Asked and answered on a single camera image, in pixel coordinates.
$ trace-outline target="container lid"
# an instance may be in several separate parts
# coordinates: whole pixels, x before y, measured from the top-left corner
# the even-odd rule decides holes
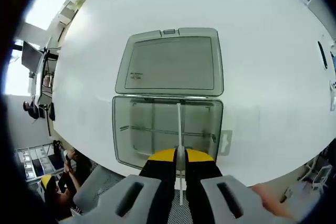
[[[224,85],[217,31],[180,28],[132,35],[115,88],[120,94],[221,95]]]

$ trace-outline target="white tabletop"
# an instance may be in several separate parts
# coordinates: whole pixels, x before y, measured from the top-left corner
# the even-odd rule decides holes
[[[131,35],[180,27],[218,31],[222,130],[233,131],[230,154],[217,159],[223,175],[247,186],[275,179],[336,136],[332,39],[301,0],[87,0],[56,67],[55,130],[102,166],[138,174],[114,154],[112,98],[119,65]]]

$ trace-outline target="transparent lid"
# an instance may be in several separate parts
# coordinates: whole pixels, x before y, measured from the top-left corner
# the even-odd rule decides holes
[[[222,58],[212,28],[152,31],[129,38],[117,93],[220,95]]]
[[[117,160],[142,168],[149,156],[178,147],[177,103],[181,103],[182,144],[217,157],[223,104],[220,100],[113,98]]]

